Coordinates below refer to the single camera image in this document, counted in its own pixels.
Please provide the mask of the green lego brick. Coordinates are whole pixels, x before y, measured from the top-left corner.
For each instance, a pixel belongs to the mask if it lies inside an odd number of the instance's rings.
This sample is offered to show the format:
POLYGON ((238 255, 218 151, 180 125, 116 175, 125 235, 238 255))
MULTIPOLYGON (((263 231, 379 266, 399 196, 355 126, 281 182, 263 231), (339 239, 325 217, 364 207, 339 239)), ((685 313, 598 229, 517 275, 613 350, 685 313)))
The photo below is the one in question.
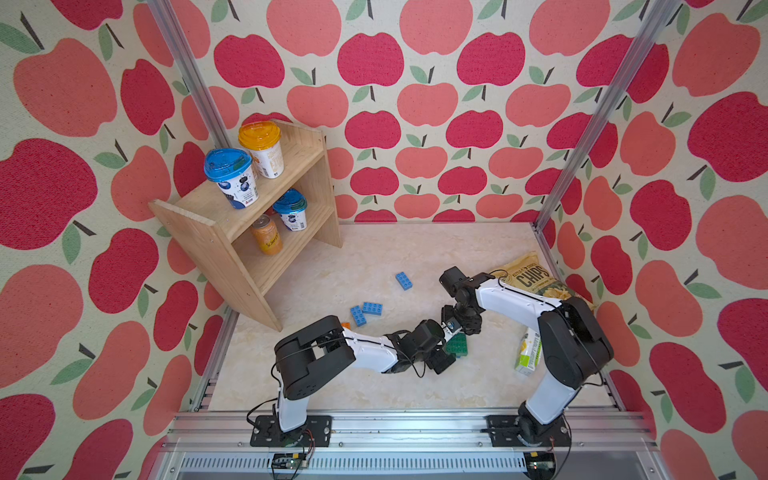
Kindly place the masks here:
POLYGON ((448 354, 453 354, 457 358, 467 357, 468 343, 467 336, 464 333, 457 333, 451 337, 444 345, 444 350, 448 354))

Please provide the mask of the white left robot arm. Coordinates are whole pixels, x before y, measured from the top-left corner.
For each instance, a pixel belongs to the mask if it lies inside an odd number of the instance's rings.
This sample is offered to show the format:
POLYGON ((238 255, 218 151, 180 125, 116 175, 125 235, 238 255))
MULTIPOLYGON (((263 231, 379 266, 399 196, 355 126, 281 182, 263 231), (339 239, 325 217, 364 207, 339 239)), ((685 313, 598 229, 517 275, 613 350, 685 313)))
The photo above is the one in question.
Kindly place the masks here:
POLYGON ((349 368, 380 374, 409 369, 444 372, 456 361, 445 345, 463 328, 458 321, 427 319, 414 329, 374 337, 344 327, 326 316, 279 341, 271 375, 278 382, 273 413, 246 415, 252 427, 250 445, 260 448, 325 448, 330 445, 333 417, 310 415, 310 397, 349 368))

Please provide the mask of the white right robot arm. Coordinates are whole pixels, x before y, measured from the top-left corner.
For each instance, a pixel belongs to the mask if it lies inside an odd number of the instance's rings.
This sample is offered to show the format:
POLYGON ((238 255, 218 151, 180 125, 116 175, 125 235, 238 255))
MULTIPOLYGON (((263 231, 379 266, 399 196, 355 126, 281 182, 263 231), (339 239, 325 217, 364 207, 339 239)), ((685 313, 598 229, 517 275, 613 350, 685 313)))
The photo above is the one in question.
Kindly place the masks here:
POLYGON ((457 267, 439 282, 455 300, 441 320, 470 336, 481 332, 482 314, 496 312, 539 335, 546 374, 534 394, 523 402, 511 427, 495 432, 514 434, 519 443, 537 447, 566 431, 564 410, 589 377, 614 358, 614 350, 585 300, 548 298, 512 287, 480 273, 464 275, 457 267))

